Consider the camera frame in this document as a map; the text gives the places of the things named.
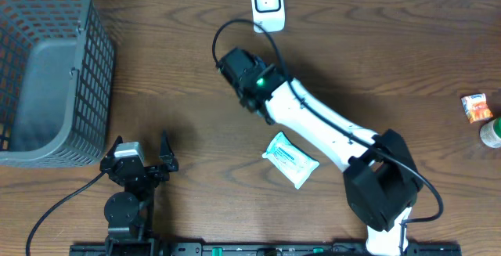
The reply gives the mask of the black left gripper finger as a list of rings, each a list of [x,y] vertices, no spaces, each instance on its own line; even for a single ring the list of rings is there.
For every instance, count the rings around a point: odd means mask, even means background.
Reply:
[[[119,136],[115,139],[115,141],[114,141],[113,145],[110,147],[110,149],[108,150],[108,152],[106,153],[106,155],[103,157],[103,160],[113,159],[113,158],[114,158],[114,153],[115,153],[115,151],[116,151],[116,148],[117,148],[120,144],[122,144],[122,142],[123,142],[123,139],[122,139],[122,137],[119,135]]]
[[[166,131],[162,131],[160,137],[160,153],[159,158],[164,164],[175,164],[176,158],[168,141]]]

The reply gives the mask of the mint green wipes pack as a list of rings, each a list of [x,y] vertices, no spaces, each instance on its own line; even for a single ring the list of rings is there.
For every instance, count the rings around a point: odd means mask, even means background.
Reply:
[[[283,132],[279,132],[261,155],[269,160],[293,184],[300,189],[319,162],[297,148]]]

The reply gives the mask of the orange snack packet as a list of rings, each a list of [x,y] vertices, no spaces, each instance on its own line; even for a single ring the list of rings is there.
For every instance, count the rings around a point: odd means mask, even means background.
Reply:
[[[470,123],[492,118],[492,111],[488,108],[487,98],[484,93],[464,96],[461,98],[461,103]]]

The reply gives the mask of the green lidded jar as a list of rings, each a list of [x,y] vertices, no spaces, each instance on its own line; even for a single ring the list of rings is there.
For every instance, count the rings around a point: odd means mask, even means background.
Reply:
[[[481,141],[488,147],[500,148],[500,118],[483,125],[479,132]]]

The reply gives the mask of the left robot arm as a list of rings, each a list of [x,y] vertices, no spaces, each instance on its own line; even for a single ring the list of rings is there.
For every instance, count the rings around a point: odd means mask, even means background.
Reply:
[[[178,160],[163,132],[160,163],[144,164],[139,142],[117,137],[101,160],[99,169],[124,190],[111,196],[104,206],[108,222],[106,255],[169,255],[171,248],[153,232],[155,189],[178,170]]]

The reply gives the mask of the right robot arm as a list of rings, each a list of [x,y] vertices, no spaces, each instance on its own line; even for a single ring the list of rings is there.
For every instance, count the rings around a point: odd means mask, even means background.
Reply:
[[[338,167],[348,205],[367,226],[369,254],[406,250],[402,225],[424,184],[403,137],[358,126],[318,101],[298,79],[243,49],[231,50],[215,66],[241,105],[296,132]]]

